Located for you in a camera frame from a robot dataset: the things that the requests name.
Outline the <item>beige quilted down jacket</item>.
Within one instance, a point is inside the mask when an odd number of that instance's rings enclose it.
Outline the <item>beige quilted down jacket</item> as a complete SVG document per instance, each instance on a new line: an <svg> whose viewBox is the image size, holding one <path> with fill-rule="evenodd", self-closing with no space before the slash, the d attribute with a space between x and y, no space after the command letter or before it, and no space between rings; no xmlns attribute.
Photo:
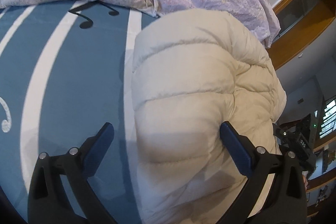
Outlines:
<svg viewBox="0 0 336 224"><path fill-rule="evenodd" d="M219 137L228 121L255 146L279 148L286 93L264 46L224 11L165 15L135 39L134 174L143 223L215 223L246 183Z"/></svg>

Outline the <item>blue white striped bedsheet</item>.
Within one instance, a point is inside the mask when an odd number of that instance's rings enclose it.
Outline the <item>blue white striped bedsheet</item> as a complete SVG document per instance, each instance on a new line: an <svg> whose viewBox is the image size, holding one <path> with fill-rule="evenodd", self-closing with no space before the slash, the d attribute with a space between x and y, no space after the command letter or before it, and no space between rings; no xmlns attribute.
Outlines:
<svg viewBox="0 0 336 224"><path fill-rule="evenodd" d="M39 154L62 155L109 122L114 140L89 183L117 222L140 223L130 74L153 20L99 3L1 10L1 187L23 218Z"/></svg>

